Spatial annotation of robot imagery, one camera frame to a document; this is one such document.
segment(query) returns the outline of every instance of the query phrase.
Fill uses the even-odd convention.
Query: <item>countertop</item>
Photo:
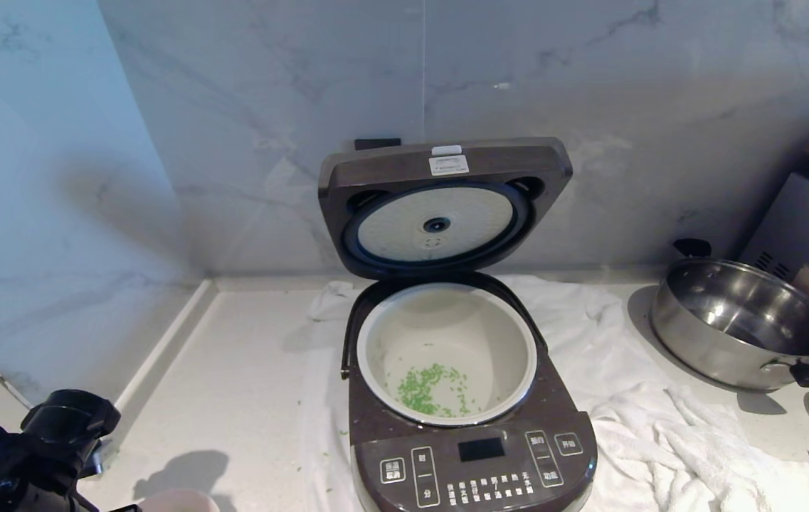
[[[269,279],[221,286],[110,469],[80,484],[83,495],[101,509],[114,509],[188,486],[210,493],[222,512],[303,510],[303,360],[320,350],[307,343],[306,312],[321,284]],[[750,395],[707,382],[669,356],[651,333],[646,314],[654,282],[594,286],[623,299],[629,330],[671,379],[705,402],[734,408],[756,447],[781,459],[808,460],[808,390],[789,385]]]

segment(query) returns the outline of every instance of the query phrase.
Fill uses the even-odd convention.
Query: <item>rice cooker lid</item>
[[[571,176],[553,137],[367,149],[325,159],[319,204],[355,275],[465,272],[515,250]]]

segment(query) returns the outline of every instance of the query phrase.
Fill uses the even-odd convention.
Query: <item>white bowl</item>
[[[441,427],[481,424],[508,412],[537,369],[534,335],[514,308],[482,289],[449,282],[384,299],[363,321],[356,359],[385,405]]]

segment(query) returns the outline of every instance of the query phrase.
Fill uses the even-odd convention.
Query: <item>marble wall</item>
[[[809,0],[99,0],[218,273],[331,272],[324,156],[551,135],[576,177],[504,266],[729,254],[809,136]]]
[[[0,372],[114,399],[197,282],[96,4],[0,1]]]

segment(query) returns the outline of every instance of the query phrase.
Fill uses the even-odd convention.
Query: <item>inner lid plate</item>
[[[398,196],[368,214],[356,241],[374,258],[444,260],[492,242],[515,220],[508,197],[488,188],[430,188]]]

